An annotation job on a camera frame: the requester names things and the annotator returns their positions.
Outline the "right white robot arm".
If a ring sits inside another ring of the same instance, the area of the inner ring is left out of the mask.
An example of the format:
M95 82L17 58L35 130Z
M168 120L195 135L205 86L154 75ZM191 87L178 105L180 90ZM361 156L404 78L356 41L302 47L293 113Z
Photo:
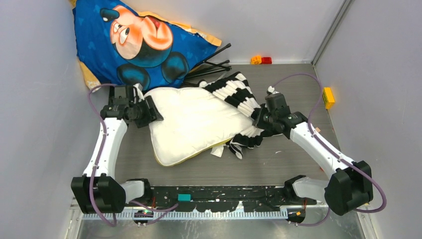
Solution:
M282 134L300 146L323 170L327 180L299 175L285 181L284 198L297 204L303 198L323 202L342 216L373 200L371 167L356 162L328 142L301 112L291 112L283 94L270 86L254 126Z

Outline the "black white striped pillowcase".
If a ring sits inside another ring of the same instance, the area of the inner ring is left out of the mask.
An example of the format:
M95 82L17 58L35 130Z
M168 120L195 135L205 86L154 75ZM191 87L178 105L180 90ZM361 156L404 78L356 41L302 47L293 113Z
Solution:
M267 107L265 104L258 104L246 77L241 72L236 72L210 83L201 80L199 87L207 90L225 103L232 105L251 121L246 129L241 130L225 143L225 146L238 159L243 158L242 150L244 148L254 149L260 147L264 138L282 135L280 132L260 129L252 124L252 121L257 119L259 111Z

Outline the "white pillow yellow edge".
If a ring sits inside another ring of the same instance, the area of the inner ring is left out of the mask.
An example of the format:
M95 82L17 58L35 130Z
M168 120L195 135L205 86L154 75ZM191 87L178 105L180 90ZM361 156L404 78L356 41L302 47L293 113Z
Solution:
M150 90L163 120L149 124L155 158L174 166L206 150L221 157L224 144L252 125L250 118L202 88Z

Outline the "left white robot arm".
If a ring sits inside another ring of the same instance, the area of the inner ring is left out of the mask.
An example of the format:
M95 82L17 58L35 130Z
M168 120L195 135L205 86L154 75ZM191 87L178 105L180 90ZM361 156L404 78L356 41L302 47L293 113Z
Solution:
M71 181L71 190L84 214L120 213L132 200L147 206L153 198L147 179L130 179L120 184L115 179L115 167L129 124L142 128L163 117L152 97L143 94L140 83L108 86L109 100L101 110L93 105L88 93L88 102L100 120L100 130L87 167Z

